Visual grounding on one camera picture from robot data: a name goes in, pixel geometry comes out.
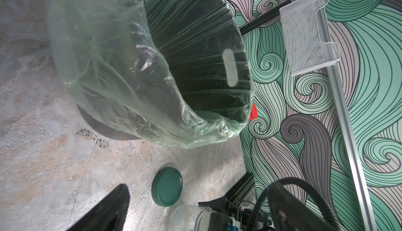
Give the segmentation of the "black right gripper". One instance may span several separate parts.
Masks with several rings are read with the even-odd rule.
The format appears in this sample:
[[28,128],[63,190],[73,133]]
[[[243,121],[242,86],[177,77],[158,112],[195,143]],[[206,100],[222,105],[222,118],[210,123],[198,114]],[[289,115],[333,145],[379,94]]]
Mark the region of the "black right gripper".
[[198,204],[202,211],[197,218],[199,231],[245,231],[255,204],[242,200],[238,204],[231,203],[221,197]]

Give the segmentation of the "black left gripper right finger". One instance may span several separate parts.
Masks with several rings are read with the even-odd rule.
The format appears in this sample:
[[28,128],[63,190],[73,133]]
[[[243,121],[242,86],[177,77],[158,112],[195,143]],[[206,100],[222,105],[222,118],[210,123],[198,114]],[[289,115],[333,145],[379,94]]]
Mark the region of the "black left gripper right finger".
[[[297,186],[310,196],[322,217],[310,210],[285,186]],[[339,231],[339,221],[324,197],[303,180],[278,180],[267,188],[267,200],[278,231]]]

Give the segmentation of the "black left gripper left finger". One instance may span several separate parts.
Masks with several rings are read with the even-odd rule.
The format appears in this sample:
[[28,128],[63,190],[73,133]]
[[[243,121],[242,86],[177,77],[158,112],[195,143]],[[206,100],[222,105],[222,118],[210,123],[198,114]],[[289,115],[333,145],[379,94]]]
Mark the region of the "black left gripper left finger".
[[121,231],[129,202],[129,189],[126,184],[120,184],[68,231]]

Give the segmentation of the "glass oatmeal jar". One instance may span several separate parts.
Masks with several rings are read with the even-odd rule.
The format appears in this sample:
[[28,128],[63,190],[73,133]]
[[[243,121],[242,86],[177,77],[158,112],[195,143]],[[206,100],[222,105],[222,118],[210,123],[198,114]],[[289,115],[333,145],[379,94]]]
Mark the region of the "glass oatmeal jar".
[[208,231],[214,212],[207,207],[180,205],[170,217],[169,231]]

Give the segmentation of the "green jar lid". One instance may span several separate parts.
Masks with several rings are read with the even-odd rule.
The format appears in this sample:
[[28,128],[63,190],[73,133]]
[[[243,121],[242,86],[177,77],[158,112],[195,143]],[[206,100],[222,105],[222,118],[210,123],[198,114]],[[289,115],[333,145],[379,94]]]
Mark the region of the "green jar lid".
[[151,194],[154,203],[160,207],[171,207],[177,203],[183,190],[181,173],[173,167],[160,169],[152,182]]

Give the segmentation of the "red-lidded oatmeal jar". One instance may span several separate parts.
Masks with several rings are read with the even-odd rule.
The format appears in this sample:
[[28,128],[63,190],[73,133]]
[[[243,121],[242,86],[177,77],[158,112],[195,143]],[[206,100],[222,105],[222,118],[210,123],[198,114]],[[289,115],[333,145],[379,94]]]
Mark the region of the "red-lidded oatmeal jar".
[[251,112],[250,112],[249,121],[254,120],[257,117],[258,117],[258,111],[257,111],[256,105],[253,103],[252,104],[252,109],[251,109]]

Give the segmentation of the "black bin with green liner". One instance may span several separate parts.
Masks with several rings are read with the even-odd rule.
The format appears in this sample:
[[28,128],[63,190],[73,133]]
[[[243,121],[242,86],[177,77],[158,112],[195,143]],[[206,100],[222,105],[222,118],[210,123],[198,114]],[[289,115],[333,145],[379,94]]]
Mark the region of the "black bin with green liner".
[[226,0],[47,0],[46,23],[67,93],[96,121],[183,148],[247,125],[252,75]]

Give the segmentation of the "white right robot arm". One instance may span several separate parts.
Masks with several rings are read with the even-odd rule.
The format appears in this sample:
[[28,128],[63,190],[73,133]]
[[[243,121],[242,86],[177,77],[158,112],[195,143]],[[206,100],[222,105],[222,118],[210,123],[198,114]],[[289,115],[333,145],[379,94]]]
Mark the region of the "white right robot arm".
[[254,201],[247,200],[255,187],[246,173],[224,196],[200,202],[202,213],[210,214],[206,227],[198,219],[197,231],[339,231],[338,218],[316,188],[306,181],[279,179]]

